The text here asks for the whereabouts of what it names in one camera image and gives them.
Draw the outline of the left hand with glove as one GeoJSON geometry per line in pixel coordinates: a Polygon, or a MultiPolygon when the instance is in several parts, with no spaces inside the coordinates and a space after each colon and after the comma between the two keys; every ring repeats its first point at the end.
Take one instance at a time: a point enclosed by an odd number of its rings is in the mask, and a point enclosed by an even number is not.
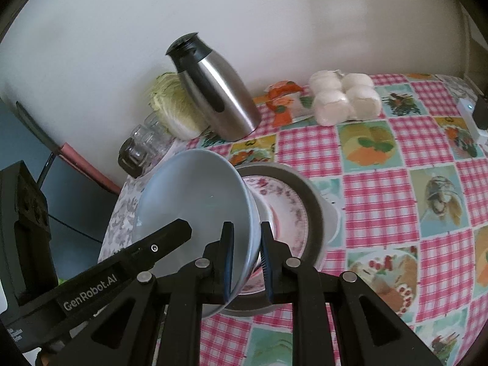
{"type": "Polygon", "coordinates": [[[35,365],[49,366],[57,357],[57,354],[65,347],[65,343],[58,340],[49,345],[43,345],[41,350],[37,353],[35,365]]]}

